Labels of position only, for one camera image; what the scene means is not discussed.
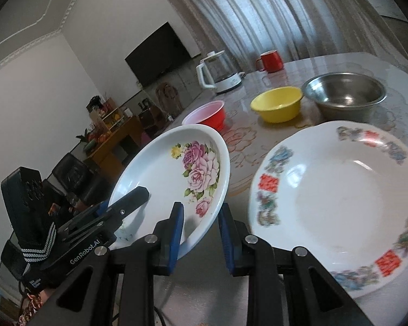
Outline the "white rose plate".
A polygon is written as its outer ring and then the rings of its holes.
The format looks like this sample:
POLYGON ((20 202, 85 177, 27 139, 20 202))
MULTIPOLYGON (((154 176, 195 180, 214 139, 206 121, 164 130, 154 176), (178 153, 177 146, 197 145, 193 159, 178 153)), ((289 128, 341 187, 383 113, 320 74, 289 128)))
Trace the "white rose plate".
POLYGON ((167 219, 175 202, 184 206, 178 256, 188 254, 208 232, 228 191, 231 165, 228 147, 213 128, 182 125, 145 146, 124 169, 109 203, 113 205, 138 186, 148 201, 123 218, 112 249, 131 245, 167 219))

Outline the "large white dragon plate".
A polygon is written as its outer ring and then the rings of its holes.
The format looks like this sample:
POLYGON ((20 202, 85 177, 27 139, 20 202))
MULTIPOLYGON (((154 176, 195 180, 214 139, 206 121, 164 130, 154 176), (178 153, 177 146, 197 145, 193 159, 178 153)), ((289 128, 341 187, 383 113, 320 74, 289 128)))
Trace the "large white dragon plate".
POLYGON ((408 266, 408 147, 370 124, 331 121, 282 140, 251 184, 252 234, 307 248, 354 298, 408 266))

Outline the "black leather chair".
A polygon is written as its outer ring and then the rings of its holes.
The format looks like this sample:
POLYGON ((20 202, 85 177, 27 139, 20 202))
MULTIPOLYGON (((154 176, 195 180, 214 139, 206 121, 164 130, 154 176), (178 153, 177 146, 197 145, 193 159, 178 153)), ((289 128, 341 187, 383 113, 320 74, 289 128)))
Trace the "black leather chair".
POLYGON ((45 196, 61 208, 82 212, 110 198, 112 185, 99 173, 67 153, 53 168, 50 179, 42 181, 45 196))

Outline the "wooden sideboard cabinet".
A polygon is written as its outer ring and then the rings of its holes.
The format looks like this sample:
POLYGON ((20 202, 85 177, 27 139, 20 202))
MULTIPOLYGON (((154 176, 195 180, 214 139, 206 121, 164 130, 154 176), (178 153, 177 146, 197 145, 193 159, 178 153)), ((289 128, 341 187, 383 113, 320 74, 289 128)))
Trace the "wooden sideboard cabinet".
POLYGON ((113 153, 114 149, 123 139, 132 140, 140 148, 142 145, 141 135, 144 128, 137 116, 128 118, 117 130, 115 130, 103 143, 84 159, 84 163, 100 173, 111 183, 115 183, 125 169, 122 162, 113 153))

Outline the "small wooden shelf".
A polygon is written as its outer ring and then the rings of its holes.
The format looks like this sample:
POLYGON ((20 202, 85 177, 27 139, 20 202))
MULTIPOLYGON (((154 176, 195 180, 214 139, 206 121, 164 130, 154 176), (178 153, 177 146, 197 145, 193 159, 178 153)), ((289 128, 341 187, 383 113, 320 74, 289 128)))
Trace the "small wooden shelf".
POLYGON ((100 96, 95 96, 90 100, 87 110, 95 127, 104 133, 116 131, 125 120, 123 111, 112 98, 104 101, 100 96))

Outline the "wooden chair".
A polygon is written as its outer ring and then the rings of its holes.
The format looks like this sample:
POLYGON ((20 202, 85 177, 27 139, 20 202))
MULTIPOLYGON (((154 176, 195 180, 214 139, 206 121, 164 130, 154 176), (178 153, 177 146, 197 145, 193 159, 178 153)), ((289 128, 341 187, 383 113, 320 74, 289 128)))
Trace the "wooden chair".
POLYGON ((172 118, 177 118, 183 111, 183 106, 177 89, 169 83, 161 83, 155 90, 161 108, 172 118))

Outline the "lace pattern table mat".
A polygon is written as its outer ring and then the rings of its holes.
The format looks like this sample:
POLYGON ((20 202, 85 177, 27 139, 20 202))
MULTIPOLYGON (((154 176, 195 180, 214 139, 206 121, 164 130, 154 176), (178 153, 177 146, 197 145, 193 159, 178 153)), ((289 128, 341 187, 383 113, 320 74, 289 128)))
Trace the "lace pattern table mat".
POLYGON ((274 74, 254 72, 247 75, 242 87, 223 97, 226 120, 222 135, 231 158, 230 197, 248 196, 255 172, 277 143, 324 121, 315 103, 302 99, 301 112, 293 120, 267 124, 251 110, 251 101, 271 88, 284 85, 300 87, 308 79, 330 72, 354 72, 379 80, 387 90, 387 97, 369 122, 399 138, 408 147, 407 73, 363 53, 288 62, 283 71, 274 74))

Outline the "red plastic bowl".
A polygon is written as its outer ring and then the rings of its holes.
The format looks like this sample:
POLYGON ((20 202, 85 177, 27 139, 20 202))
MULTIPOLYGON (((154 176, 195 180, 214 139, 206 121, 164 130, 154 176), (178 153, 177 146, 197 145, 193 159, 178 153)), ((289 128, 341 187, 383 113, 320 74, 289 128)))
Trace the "red plastic bowl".
POLYGON ((182 120, 182 125, 203 124, 220 132, 225 122, 225 102, 214 100, 193 110, 182 120))

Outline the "yellow plastic bowl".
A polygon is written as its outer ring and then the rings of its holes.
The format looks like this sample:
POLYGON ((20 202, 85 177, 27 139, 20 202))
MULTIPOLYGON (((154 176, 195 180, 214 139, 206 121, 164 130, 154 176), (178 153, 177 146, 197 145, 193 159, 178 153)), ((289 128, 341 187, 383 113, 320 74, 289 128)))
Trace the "yellow plastic bowl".
POLYGON ((280 124, 294 119, 300 113, 302 98, 303 93, 298 87, 277 87, 255 97, 251 109, 263 121, 280 124))

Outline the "white electric kettle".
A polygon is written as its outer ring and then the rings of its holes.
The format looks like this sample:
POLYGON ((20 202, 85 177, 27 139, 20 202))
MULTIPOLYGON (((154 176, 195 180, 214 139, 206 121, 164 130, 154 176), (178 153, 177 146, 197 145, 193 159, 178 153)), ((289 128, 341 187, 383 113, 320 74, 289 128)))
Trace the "white electric kettle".
POLYGON ((196 66, 197 79, 204 90, 226 93, 241 85, 245 73, 237 71, 225 50, 209 52, 196 66))

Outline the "stainless steel bowl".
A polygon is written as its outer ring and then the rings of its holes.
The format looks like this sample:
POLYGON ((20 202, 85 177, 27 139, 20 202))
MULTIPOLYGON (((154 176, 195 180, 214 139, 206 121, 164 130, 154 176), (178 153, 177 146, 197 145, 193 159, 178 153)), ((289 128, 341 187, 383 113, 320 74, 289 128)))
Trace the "stainless steel bowl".
POLYGON ((307 80, 301 90, 327 120, 367 122, 387 97, 381 82, 364 74, 332 72, 307 80))

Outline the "red mug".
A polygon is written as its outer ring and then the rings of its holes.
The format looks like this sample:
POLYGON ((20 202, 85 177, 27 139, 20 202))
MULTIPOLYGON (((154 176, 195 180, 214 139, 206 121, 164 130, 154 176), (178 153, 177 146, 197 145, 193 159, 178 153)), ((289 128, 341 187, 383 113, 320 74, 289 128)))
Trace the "red mug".
POLYGON ((258 71, 274 73, 282 70, 284 67, 282 58, 276 50, 264 52, 256 60, 256 69, 258 71))

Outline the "grey window curtain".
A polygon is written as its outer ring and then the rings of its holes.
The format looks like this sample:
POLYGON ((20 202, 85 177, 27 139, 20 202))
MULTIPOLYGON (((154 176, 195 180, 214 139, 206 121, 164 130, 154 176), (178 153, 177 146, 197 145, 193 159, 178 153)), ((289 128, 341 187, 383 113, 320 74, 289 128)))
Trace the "grey window curtain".
POLYGON ((368 0, 168 0, 202 53, 223 50, 252 71, 264 52, 284 62, 367 52, 408 73, 408 53, 368 0))

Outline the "black wall television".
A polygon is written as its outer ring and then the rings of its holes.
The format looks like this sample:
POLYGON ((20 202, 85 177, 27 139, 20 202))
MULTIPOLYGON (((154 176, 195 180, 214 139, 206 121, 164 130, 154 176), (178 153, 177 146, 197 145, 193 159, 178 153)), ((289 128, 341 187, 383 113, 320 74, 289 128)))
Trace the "black wall television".
POLYGON ((125 58, 143 87, 148 87, 189 60, 191 55, 169 22, 155 30, 125 58))

